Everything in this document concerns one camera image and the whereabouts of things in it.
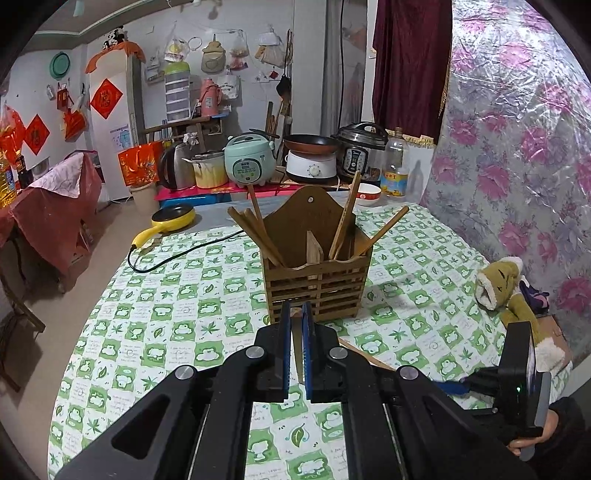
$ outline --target red paper decoration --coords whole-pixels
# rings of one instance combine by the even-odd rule
[[[31,123],[25,131],[25,143],[29,146],[31,151],[37,155],[45,144],[47,137],[49,137],[49,130],[43,123],[43,120],[41,120],[41,117],[35,115],[35,118],[31,120]]]
[[[123,97],[123,93],[108,79],[104,79],[90,104],[100,113],[102,118],[107,120],[121,97]]]

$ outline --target plush toy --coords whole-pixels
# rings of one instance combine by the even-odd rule
[[[114,47],[115,45],[123,43],[124,41],[125,32],[123,31],[123,25],[121,25],[107,35],[107,39],[103,43],[103,50],[106,50],[109,47]]]
[[[520,282],[530,286],[521,275],[522,269],[523,262],[519,257],[505,257],[480,270],[476,274],[476,301],[487,310],[506,307],[501,312],[501,321],[505,328],[512,322],[529,322],[536,347],[537,369],[556,374],[561,367],[564,351],[554,344],[552,338],[546,338],[540,331],[538,319],[519,287]]]

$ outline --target oil bottle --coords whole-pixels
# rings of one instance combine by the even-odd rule
[[[404,157],[408,145],[402,136],[402,128],[396,127],[394,136],[385,148],[385,162],[382,168],[380,188],[386,195],[403,197],[406,195],[408,168],[404,166]]]

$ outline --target pressure cooker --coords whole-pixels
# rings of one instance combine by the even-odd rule
[[[339,177],[351,181],[358,171],[363,182],[379,185],[384,160],[379,152],[388,143],[386,130],[373,122],[361,122],[339,129],[335,137],[340,141],[337,152]]]

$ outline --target frying pan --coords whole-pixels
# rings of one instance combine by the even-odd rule
[[[339,141],[320,135],[288,135],[283,139],[284,145],[291,151],[312,155],[329,155],[339,149]]]
[[[191,205],[181,203],[158,210],[152,215],[152,228],[138,233],[131,244],[132,249],[141,248],[157,233],[173,232],[191,224],[195,218],[195,210]]]

